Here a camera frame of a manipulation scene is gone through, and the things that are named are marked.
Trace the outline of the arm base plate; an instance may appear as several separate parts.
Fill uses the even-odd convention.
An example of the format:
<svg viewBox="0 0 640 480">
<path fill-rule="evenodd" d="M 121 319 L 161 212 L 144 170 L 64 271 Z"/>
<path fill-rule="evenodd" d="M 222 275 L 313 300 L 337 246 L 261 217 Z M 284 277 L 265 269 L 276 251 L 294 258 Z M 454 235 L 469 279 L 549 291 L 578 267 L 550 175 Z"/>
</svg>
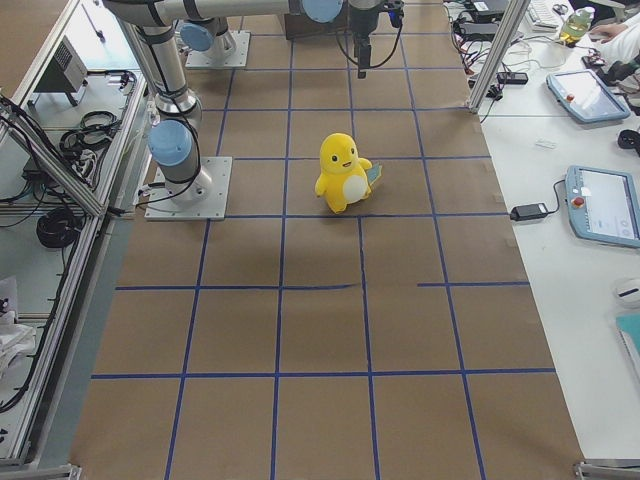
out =
<svg viewBox="0 0 640 480">
<path fill-rule="evenodd" d="M 223 220 L 226 214 L 233 159 L 202 157 L 201 171 L 191 186 L 167 183 L 159 167 L 144 216 L 149 221 Z"/>
<path fill-rule="evenodd" d="M 189 49 L 186 68 L 222 70 L 244 68 L 247 64 L 251 34 L 246 30 L 227 30 L 222 35 L 209 31 L 182 29 L 182 40 Z"/>
</svg>

